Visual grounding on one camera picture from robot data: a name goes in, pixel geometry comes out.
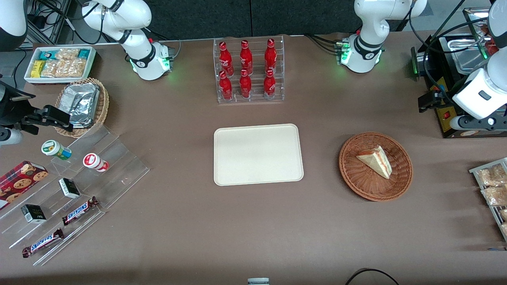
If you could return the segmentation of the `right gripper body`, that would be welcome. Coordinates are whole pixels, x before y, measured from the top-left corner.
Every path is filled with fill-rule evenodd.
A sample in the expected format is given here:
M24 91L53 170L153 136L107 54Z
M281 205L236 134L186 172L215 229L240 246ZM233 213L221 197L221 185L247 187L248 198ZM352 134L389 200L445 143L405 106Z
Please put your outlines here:
M3 94L0 102L0 122L1 126L9 129L24 129L25 125L34 125L37 123L31 116L37 110L29 99L36 96L14 88L1 81L1 90Z

